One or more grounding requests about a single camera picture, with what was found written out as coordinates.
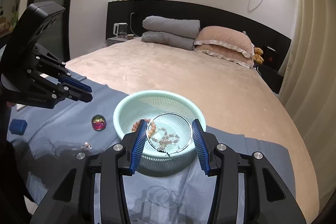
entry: teddy bear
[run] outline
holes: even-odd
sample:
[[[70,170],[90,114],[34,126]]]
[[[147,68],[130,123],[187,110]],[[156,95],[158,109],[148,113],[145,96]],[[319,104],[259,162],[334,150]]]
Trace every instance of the teddy bear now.
[[[253,61],[255,61],[257,64],[262,65],[264,62],[264,59],[261,57],[263,55],[263,50],[261,48],[254,47],[254,55],[252,56]]]

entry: headboard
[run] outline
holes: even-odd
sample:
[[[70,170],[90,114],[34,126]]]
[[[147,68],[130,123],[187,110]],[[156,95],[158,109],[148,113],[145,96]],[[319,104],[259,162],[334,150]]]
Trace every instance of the headboard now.
[[[130,29],[131,13],[135,13],[132,16],[132,30],[138,36],[146,32],[142,27],[142,21],[147,16],[198,19],[201,22],[201,28],[222,26],[239,32],[246,31],[256,47],[263,48],[268,46],[279,53],[279,59],[274,64],[276,70],[280,69],[291,43],[291,40],[283,34],[247,17],[205,5],[171,0],[121,0],[109,2],[106,39],[115,36],[113,35],[113,25],[115,23],[128,23],[127,33],[132,33]]]

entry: beige bedspread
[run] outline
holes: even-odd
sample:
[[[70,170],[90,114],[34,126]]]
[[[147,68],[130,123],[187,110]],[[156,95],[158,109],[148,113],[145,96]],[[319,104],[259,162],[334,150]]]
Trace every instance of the beige bedspread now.
[[[211,127],[283,145],[291,157],[296,200],[307,223],[317,216],[318,186],[308,151],[255,70],[138,38],[78,57],[67,68],[128,94],[148,89],[178,93],[200,108]]]

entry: curtain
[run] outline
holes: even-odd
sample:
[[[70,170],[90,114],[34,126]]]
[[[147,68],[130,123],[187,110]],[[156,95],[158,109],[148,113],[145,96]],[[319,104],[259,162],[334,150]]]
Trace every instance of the curtain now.
[[[298,0],[279,100],[315,167],[320,208],[336,185],[336,0]]]

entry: colander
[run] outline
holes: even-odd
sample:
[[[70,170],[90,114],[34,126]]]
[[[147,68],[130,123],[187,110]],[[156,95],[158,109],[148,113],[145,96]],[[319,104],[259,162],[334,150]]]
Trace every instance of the colander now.
[[[123,139],[125,134],[130,133],[133,125],[140,119],[153,119],[157,115],[166,112],[179,114],[190,123],[192,123],[194,119],[199,119],[203,130],[206,129],[202,112],[190,100],[172,92],[145,90],[127,96],[117,105],[113,114],[115,131],[119,138]],[[166,123],[174,128],[176,132],[179,132],[181,119],[169,118],[169,121],[166,121]],[[190,138],[190,135],[181,135],[179,141],[184,143],[189,140],[185,140],[187,138]],[[140,166],[146,170],[171,174],[174,173],[174,171],[185,168],[194,160],[195,156],[196,152],[193,141],[186,149],[179,153],[172,154],[170,157],[156,151],[149,142],[146,141]]]

